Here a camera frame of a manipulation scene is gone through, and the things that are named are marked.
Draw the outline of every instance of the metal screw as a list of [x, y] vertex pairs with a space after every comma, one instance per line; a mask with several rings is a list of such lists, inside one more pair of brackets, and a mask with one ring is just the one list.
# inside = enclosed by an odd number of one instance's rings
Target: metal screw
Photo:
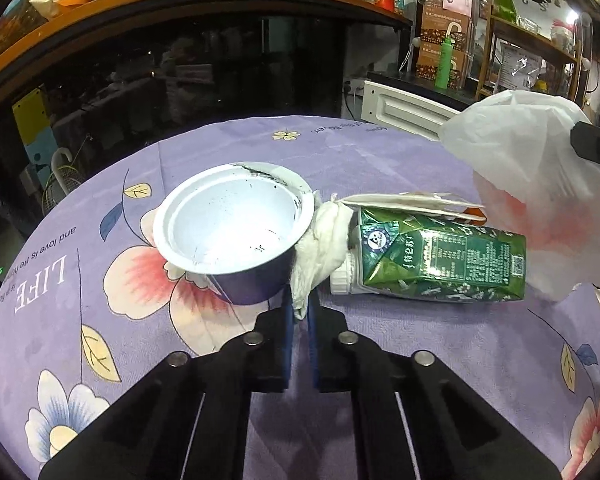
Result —
[[358, 334], [346, 330], [338, 334], [338, 341], [343, 345], [355, 345], [358, 342]]
[[189, 355], [186, 352], [181, 352], [181, 351], [171, 352], [167, 356], [167, 362], [174, 368], [185, 365], [185, 364], [187, 364], [188, 361], [189, 361]]
[[264, 341], [260, 332], [247, 332], [242, 340], [249, 346], [257, 346]]
[[416, 352], [415, 359], [421, 366], [431, 366], [436, 361], [435, 356], [426, 350]]

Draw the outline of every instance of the blue leaf print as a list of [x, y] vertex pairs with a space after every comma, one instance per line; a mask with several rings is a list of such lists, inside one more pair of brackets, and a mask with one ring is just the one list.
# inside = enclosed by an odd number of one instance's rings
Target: blue leaf print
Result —
[[576, 355], [578, 356], [578, 359], [580, 359], [580, 362], [582, 362], [582, 364], [584, 364], [585, 366], [598, 364], [598, 356], [593, 351], [593, 348], [591, 348], [591, 346], [586, 343], [584, 343], [584, 345], [578, 348]]
[[104, 215], [102, 222], [100, 222], [100, 237], [102, 238], [103, 242], [107, 240], [107, 236], [109, 236], [109, 233], [116, 225], [121, 216], [122, 202], [113, 206], [113, 209], [109, 211], [106, 215]]

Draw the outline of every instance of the floral tablecloth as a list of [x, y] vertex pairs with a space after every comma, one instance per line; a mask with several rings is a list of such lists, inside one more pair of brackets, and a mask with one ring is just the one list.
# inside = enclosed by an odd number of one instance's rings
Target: floral tablecloth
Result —
[[[269, 302], [230, 306], [154, 247], [164, 197], [219, 164], [273, 162], [323, 196], [447, 191], [477, 201], [472, 170], [443, 147], [315, 117], [212, 124], [149, 146], [72, 192], [27, 241], [0, 292], [0, 440], [31, 478], [168, 353], [207, 354]], [[600, 445], [600, 307], [581, 285], [550, 304], [322, 298], [383, 348], [430, 349], [571, 480]], [[350, 404], [311, 386], [296, 326], [290, 389], [256, 394], [245, 478], [355, 478]]]

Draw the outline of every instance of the white napkin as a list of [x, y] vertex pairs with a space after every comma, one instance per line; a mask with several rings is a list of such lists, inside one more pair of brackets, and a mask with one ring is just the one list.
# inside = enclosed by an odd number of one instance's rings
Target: white napkin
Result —
[[331, 195], [320, 205], [315, 193], [314, 219], [296, 244], [296, 261], [291, 271], [291, 293], [296, 319], [304, 319], [311, 292], [344, 262], [349, 223], [353, 210]]

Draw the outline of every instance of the bright light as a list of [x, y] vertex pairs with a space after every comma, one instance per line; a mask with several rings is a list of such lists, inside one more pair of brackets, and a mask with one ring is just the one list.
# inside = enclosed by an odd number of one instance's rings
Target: bright light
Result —
[[569, 15], [567, 16], [567, 25], [573, 25], [578, 19], [578, 17], [579, 14], [575, 10], [569, 12]]

